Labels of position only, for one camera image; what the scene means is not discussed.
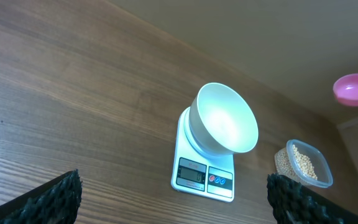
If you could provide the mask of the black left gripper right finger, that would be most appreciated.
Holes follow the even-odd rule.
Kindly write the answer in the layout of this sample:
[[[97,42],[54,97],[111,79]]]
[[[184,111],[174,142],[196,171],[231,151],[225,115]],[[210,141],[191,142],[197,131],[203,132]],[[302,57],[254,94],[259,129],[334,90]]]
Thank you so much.
[[[358,215],[284,175],[267,176],[267,200],[277,223],[358,223]]]

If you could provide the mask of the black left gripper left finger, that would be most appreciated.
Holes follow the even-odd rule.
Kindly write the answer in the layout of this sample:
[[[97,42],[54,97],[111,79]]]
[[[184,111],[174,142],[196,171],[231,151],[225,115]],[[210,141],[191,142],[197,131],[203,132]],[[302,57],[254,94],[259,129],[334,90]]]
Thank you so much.
[[[76,221],[82,181],[71,170],[0,206],[0,223],[62,223]]]

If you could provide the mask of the pink plastic measuring scoop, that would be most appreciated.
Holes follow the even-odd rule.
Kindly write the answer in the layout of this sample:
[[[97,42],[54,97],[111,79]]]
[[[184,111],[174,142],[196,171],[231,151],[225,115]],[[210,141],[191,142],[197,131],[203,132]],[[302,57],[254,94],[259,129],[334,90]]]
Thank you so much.
[[[346,106],[358,106],[358,73],[345,75],[333,85],[334,96]]]

